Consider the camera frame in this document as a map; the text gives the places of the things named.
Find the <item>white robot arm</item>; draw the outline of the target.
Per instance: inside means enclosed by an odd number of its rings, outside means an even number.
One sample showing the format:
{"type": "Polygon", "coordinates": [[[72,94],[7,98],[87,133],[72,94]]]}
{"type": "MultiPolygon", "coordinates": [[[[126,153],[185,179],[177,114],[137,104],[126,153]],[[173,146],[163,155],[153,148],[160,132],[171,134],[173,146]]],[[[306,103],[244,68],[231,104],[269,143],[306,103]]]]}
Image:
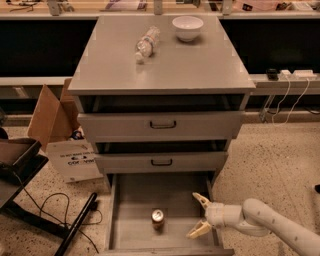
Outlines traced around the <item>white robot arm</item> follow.
{"type": "Polygon", "coordinates": [[[274,211],[264,202],[249,198],[242,205],[211,202],[199,193],[193,197],[205,210],[200,220],[186,235],[195,239],[212,228],[230,227],[249,236],[266,236],[274,233],[300,256],[320,256],[320,236],[274,211]]]}

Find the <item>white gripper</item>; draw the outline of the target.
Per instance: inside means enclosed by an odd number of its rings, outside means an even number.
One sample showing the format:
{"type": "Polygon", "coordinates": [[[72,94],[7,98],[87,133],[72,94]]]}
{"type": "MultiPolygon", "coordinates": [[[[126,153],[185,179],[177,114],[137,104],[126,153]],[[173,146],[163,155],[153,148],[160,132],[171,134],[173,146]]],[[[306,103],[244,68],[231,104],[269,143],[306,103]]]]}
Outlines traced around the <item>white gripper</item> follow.
{"type": "Polygon", "coordinates": [[[207,234],[212,227],[224,228],[238,226],[243,220],[242,207],[240,205],[225,205],[223,203],[211,202],[208,198],[197,192],[192,196],[205,209],[206,221],[200,220],[186,235],[189,239],[195,239],[207,234]]]}

